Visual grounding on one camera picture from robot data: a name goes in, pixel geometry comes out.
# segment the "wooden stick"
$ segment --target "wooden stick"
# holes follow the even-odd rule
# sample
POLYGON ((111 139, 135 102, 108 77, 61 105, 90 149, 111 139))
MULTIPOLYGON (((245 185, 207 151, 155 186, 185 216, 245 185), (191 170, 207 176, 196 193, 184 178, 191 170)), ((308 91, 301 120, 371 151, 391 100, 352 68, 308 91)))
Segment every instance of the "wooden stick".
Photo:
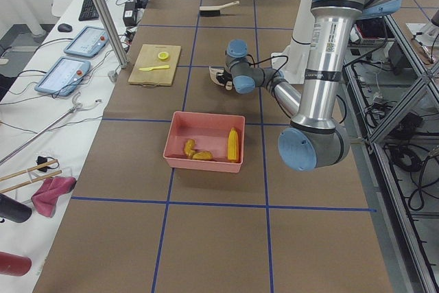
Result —
POLYGON ((43 163, 43 164, 40 164, 40 165, 37 165, 37 166, 33 166, 33 167, 31 167, 31 168, 24 169, 23 171, 19 171, 19 172, 17 172, 17 173, 13 173, 13 174, 10 174, 10 175, 7 175, 7 176, 4 176, 3 178, 0 178, 0 182, 1 182, 1 181, 4 181, 4 180, 7 180, 7 179, 9 179, 9 178, 14 178, 15 176, 18 176, 18 175, 21 175, 21 174, 24 174, 24 173, 32 172, 32 171, 34 171, 35 169, 40 169, 40 168, 42 168, 42 167, 46 167, 46 166, 52 165, 52 164, 57 163, 57 162, 58 162, 58 160, 57 160, 57 159, 54 159, 54 160, 52 160, 52 161, 47 161, 46 163, 43 163))
POLYGON ((35 180, 28 180, 28 181, 26 181, 26 182, 23 182, 23 183, 20 183, 19 185, 14 185, 14 186, 12 186, 12 187, 10 187, 10 188, 6 188, 6 189, 3 189, 3 190, 0 190, 0 194, 4 194, 4 193, 6 193, 6 192, 9 192, 9 191, 12 191, 12 190, 15 190, 15 189, 18 189, 18 188, 21 188, 21 187, 24 187, 25 185, 30 185, 31 183, 35 183, 35 182, 38 182, 38 181, 41 181, 41 180, 44 180, 44 179, 46 179, 46 178, 50 178, 50 177, 52 177, 52 176, 55 176, 55 175, 58 175, 58 174, 61 174, 62 173, 62 171, 61 170, 58 170, 58 171, 56 171, 56 172, 53 172, 53 173, 50 173, 50 174, 46 174, 46 175, 43 175, 43 176, 39 176, 38 178, 35 178, 35 180))

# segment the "black keyboard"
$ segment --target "black keyboard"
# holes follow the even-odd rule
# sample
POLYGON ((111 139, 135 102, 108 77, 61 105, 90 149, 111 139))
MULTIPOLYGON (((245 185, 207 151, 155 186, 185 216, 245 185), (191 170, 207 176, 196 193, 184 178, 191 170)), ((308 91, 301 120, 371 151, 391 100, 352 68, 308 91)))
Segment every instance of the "black keyboard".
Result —
POLYGON ((97 20, 98 18, 99 14, 97 13, 93 0, 84 0, 82 2, 79 21, 97 20))

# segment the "red cylinder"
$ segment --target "red cylinder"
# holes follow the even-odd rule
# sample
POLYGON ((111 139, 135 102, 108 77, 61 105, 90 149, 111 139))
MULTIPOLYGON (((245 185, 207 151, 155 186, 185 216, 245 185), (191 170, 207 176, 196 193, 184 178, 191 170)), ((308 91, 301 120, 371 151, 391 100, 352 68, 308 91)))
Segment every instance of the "red cylinder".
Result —
POLYGON ((32 261, 28 257, 0 252, 0 274, 23 276, 29 271, 31 265, 32 261))

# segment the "yellow knife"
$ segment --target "yellow knife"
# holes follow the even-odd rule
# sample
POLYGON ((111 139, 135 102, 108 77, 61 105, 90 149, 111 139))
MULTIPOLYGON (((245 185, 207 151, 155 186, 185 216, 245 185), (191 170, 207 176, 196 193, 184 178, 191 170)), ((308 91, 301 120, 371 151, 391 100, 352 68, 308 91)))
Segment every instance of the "yellow knife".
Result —
POLYGON ((157 67, 139 68, 140 71, 152 71, 157 69, 169 69, 169 65, 158 65, 157 67))

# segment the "blue tablet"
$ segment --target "blue tablet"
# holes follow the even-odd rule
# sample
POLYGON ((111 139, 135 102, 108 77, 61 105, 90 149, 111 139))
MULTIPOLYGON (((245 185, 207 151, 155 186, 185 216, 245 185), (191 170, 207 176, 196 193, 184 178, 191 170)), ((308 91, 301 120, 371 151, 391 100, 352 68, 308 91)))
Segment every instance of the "blue tablet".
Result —
POLYGON ((75 90, 90 70, 90 62, 61 57, 35 86, 35 91, 67 96, 75 90))
POLYGON ((73 56, 92 58, 106 45, 108 35, 101 27, 86 26, 81 32, 64 48, 64 53, 73 56))

